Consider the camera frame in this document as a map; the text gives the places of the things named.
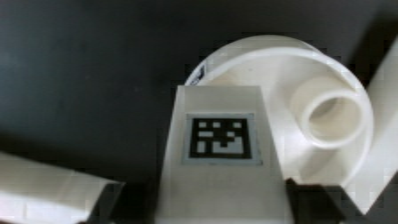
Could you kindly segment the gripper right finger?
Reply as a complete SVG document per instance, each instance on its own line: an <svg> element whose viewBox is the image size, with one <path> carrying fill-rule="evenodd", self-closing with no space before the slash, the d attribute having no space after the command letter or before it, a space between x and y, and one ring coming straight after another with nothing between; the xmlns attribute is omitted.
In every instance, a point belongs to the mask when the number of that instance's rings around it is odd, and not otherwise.
<svg viewBox="0 0 398 224"><path fill-rule="evenodd" d="M284 181L294 224L353 224L362 212L339 186Z"/></svg>

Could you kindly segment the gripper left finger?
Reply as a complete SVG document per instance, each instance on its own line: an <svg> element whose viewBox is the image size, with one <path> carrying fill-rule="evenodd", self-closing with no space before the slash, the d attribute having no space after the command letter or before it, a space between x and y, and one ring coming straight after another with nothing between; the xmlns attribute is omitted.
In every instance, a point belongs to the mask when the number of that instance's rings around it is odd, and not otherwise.
<svg viewBox="0 0 398 224"><path fill-rule="evenodd" d="M86 224L110 224L110 216L117 204L120 192L124 188L122 182L113 182L104 185L99 198L94 204Z"/></svg>

